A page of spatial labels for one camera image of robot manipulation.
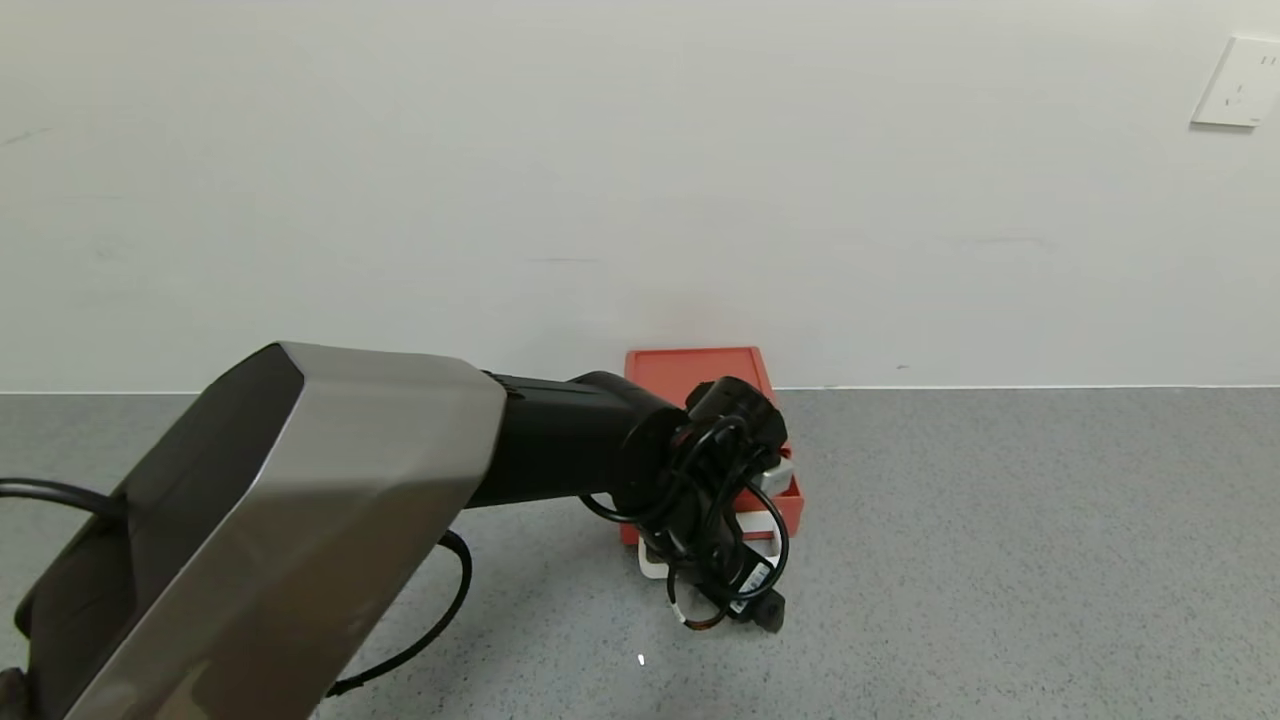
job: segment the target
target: orange tray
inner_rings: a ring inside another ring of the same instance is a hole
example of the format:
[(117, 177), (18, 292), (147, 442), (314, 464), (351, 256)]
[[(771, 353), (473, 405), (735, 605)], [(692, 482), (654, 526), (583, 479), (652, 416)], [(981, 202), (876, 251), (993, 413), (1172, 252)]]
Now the orange tray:
[[(716, 380), (724, 375), (741, 378), (763, 392), (774, 405), (778, 398), (764, 370), (764, 357), (759, 347), (704, 347), (694, 350), (632, 350), (627, 352), (626, 378), (658, 397), (685, 406), (685, 398), (698, 383)], [(782, 446), (782, 456), (791, 457), (791, 443)], [(773, 497), (773, 503), (787, 523), (787, 534), (796, 536), (804, 495), (795, 477), (787, 489)], [(733, 501), (739, 512), (764, 510), (764, 505), (751, 493), (744, 492)], [(622, 542), (636, 544), (640, 534), (632, 525), (621, 525)]]

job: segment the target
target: white label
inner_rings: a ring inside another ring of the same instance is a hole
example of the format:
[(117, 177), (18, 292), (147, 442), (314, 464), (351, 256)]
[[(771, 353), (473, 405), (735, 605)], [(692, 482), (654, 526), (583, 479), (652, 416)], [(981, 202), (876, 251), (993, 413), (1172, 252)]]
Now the white label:
[[(751, 592), (755, 588), (760, 587), (764, 583), (764, 579), (769, 577), (771, 570), (773, 570), (773, 566), (769, 565), (768, 562), (758, 564), (755, 566), (755, 570), (751, 570), (751, 574), (746, 577), (746, 582), (742, 583), (742, 587), (737, 588), (737, 592)], [(735, 600), (733, 602), (728, 603), (728, 609), (732, 610), (733, 614), (736, 615), (741, 612), (744, 607), (746, 607), (748, 602), (749, 601), (746, 600)]]

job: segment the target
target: black cable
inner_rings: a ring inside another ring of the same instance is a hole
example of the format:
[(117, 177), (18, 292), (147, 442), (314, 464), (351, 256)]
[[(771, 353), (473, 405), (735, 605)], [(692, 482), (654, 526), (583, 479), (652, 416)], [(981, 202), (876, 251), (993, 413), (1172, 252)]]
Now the black cable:
[[(716, 439), (726, 430), (739, 430), (745, 434), (748, 430), (746, 421), (736, 415), (718, 418), (703, 429), (701, 434), (699, 434), (698, 439), (695, 439), (691, 445), (687, 443), (696, 432), (696, 428), (690, 427), (681, 432), (675, 441), (676, 457), (671, 462), (668, 486), (663, 497), (658, 502), (639, 512), (621, 512), (618, 510), (604, 507), (591, 496), (580, 497), (582, 503), (586, 505), (589, 510), (605, 520), (640, 525), (652, 520), (659, 520), (663, 514), (671, 510), (671, 506), (678, 497), (678, 491), (689, 488), (695, 483), (696, 478), (692, 473), (690, 473), (695, 461), (703, 460), (700, 468), (701, 475), (712, 474), (726, 479), (726, 482), (721, 483), (719, 487), (714, 489), (713, 497), (707, 505), (703, 523), (698, 527), (694, 538), (691, 538), (692, 560), (696, 565), (699, 575), (703, 577), (700, 583), (710, 585), (709, 588), (704, 588), (704, 594), (714, 597), (719, 605), (719, 610), (714, 616), (707, 620), (690, 620), (685, 616), (676, 601), (677, 569), (673, 562), (669, 560), (667, 561), (667, 600), (671, 602), (671, 609), (676, 614), (676, 618), (686, 628), (694, 630), (707, 630), (714, 628), (728, 614), (731, 603), (751, 601), (773, 589), (773, 585), (776, 585), (778, 579), (782, 578), (782, 571), (787, 565), (787, 557), (791, 553), (791, 538), (787, 532), (786, 519), (783, 519), (782, 512), (778, 510), (778, 506), (773, 503), (773, 500), (751, 482), (754, 477), (759, 474), (759, 460), (764, 454), (763, 448), (756, 448), (750, 455), (740, 457), (735, 457), (733, 455), (741, 455), (745, 450), (744, 447), (739, 447), (736, 454), (731, 451), (728, 456), (707, 455), (712, 448), (717, 447)], [(781, 547), (778, 550), (778, 562), (776, 565), (771, 565), (769, 574), (764, 577), (759, 585), (749, 591), (735, 591), (731, 585), (732, 578), (724, 579), (722, 573), (714, 568), (713, 562), (717, 542), (716, 533), (721, 519), (731, 523), (731, 527), (735, 529), (736, 541), (742, 542), (741, 528), (737, 525), (736, 516), (733, 516), (733, 501), (739, 495), (741, 495), (742, 491), (750, 492), (755, 496), (755, 498), (760, 501), (760, 505), (763, 505), (769, 512), (769, 516), (778, 527)]]
[(708, 618), (707, 620), (690, 620), (685, 618), (685, 614), (680, 610), (680, 603), (676, 602), (676, 568), (667, 568), (667, 601), (671, 602), (671, 610), (676, 614), (676, 620), (680, 620), (690, 630), (710, 630), (716, 625), (721, 624), (721, 620), (728, 615), (728, 603), (723, 603), (717, 610), (716, 615)]
[(78, 488), (54, 480), (33, 478), (0, 478), (0, 497), (26, 497), (56, 502), (92, 512), (100, 518), (123, 521), (128, 515), (124, 500), (108, 497), (91, 489)]
[(415, 655), (422, 652), (422, 650), (426, 646), (431, 644), (431, 641), (438, 638), (440, 633), (443, 633), (444, 629), (449, 626), (449, 623), (453, 620), (453, 616), (457, 615), (458, 609), (462, 607), (462, 601), (466, 600), (467, 591), (471, 588), (471, 551), (467, 548), (466, 541), (463, 541), (453, 530), (445, 530), (444, 536), (440, 538), (440, 542), (438, 544), (440, 547), (453, 551), (453, 553), (458, 556), (458, 562), (462, 564), (462, 579), (458, 582), (458, 593), (453, 596), (453, 602), (449, 603), (449, 609), (444, 611), (444, 615), (442, 615), (440, 619), (436, 620), (435, 625), (431, 625), (431, 629), (428, 630), (425, 635), (419, 638), (417, 642), (402, 650), (390, 659), (384, 660), (378, 665), (374, 665), (372, 667), (365, 670), (364, 673), (357, 673), (349, 678), (343, 678), (342, 680), (338, 680), (337, 683), (333, 684), (332, 688), (329, 688), (329, 692), (325, 693), (325, 697), (340, 696), (343, 693), (358, 688), (360, 685), (364, 685), (369, 680), (372, 680), (375, 678), (385, 675), (387, 673), (390, 673), (392, 670), (412, 660)]
[(712, 423), (710, 427), (708, 427), (703, 432), (703, 434), (699, 436), (698, 441), (694, 442), (692, 447), (690, 447), (689, 451), (685, 452), (684, 457), (681, 457), (677, 462), (673, 464), (675, 468), (671, 473), (671, 478), (668, 478), (666, 492), (663, 493), (662, 498), (659, 498), (649, 507), (645, 507), (637, 512), (622, 512), (618, 510), (613, 510), (612, 507), (605, 507), (600, 505), (599, 501), (596, 501), (594, 497), (589, 495), (581, 495), (579, 496), (579, 500), (582, 501), (582, 505), (585, 505), (588, 510), (613, 523), (640, 525), (649, 520), (655, 520), (657, 518), (659, 518), (667, 510), (671, 509), (671, 505), (680, 495), (678, 491), (681, 489), (681, 487), (684, 487), (687, 482), (691, 480), (691, 477), (687, 474), (687, 468), (692, 462), (692, 460), (705, 451), (708, 443), (712, 439), (719, 436), (719, 433), (728, 429), (746, 432), (746, 420), (739, 418), (737, 415), (726, 415)]
[(703, 524), (701, 533), (699, 538), (695, 541), (698, 544), (703, 546), (705, 546), (707, 542), (710, 542), (712, 533), (714, 533), (716, 528), (717, 515), (726, 512), (726, 510), (732, 510), (732, 502), (742, 489), (754, 495), (755, 498), (760, 501), (760, 505), (763, 505), (764, 509), (773, 518), (773, 521), (777, 524), (778, 536), (781, 537), (781, 547), (778, 548), (778, 562), (769, 570), (769, 574), (765, 575), (764, 580), (758, 587), (751, 588), (749, 591), (735, 592), (733, 588), (728, 587), (728, 584), (726, 584), (721, 579), (721, 577), (714, 571), (714, 569), (710, 565), (709, 553), (708, 552), (696, 553), (695, 560), (698, 562), (699, 569), (705, 574), (708, 580), (713, 582), (717, 585), (718, 591), (717, 594), (723, 600), (726, 600), (727, 602), (753, 600), (769, 592), (773, 588), (773, 585), (778, 583), (778, 579), (782, 578), (782, 570), (786, 569), (787, 557), (791, 555), (791, 537), (790, 533), (787, 532), (787, 524), (786, 520), (782, 518), (782, 512), (778, 510), (778, 506), (773, 503), (773, 500), (769, 496), (764, 495), (764, 491), (758, 488), (755, 483), (751, 482), (751, 478), (755, 474), (754, 461), (756, 459), (758, 456), (753, 456), (744, 460), (739, 465), (739, 468), (741, 468), (740, 470), (735, 468), (736, 480), (726, 483), (724, 487), (721, 488), (721, 492), (717, 493), (716, 500), (712, 501), (710, 506), (712, 509), (707, 514), (707, 520)]

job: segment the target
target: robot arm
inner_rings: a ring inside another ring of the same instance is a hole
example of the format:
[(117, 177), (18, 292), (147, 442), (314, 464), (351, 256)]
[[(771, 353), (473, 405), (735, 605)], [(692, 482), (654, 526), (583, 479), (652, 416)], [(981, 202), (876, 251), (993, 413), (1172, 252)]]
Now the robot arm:
[[(635, 523), (723, 616), (782, 623), (741, 491), (786, 428), (741, 380), (675, 407), (608, 373), (269, 346), (214, 382), (18, 609), (41, 719), (306, 717), (466, 507), (579, 496)], [(590, 496), (608, 493), (613, 509)]]

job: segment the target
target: gray floor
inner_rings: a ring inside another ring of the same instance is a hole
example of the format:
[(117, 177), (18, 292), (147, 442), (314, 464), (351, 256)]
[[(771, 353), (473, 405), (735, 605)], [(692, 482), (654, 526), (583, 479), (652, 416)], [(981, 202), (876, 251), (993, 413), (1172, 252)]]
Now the gray floor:
[[(0, 397), (0, 474), (108, 488), (184, 402)], [(476, 580), (453, 626), (316, 716), (1280, 715), (1280, 391), (783, 405), (809, 505), (780, 635), (678, 626), (572, 501), (468, 511)], [(0, 607), (78, 520), (0, 503)], [(433, 556), (353, 666), (411, 642), (454, 580)], [(0, 629), (0, 666), (23, 653)]]

